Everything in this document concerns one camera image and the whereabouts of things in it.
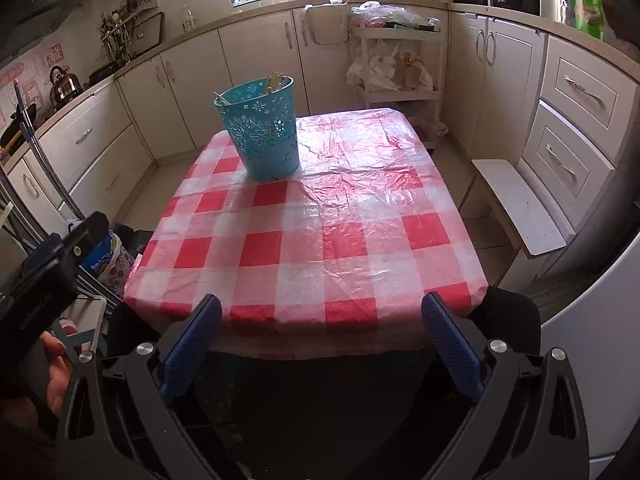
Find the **person's left hand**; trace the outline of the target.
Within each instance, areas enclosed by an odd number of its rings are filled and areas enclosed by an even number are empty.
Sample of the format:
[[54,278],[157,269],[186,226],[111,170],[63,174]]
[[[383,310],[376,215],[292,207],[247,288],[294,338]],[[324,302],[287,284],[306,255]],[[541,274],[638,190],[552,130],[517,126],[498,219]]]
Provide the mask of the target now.
[[[44,404],[55,416],[61,413],[66,391],[73,375],[73,365],[65,356],[65,346],[49,332],[40,335],[42,355],[46,359],[47,371],[43,377]],[[39,414],[35,402],[26,394],[11,393],[1,396],[1,423],[21,429],[32,429],[39,422]]]

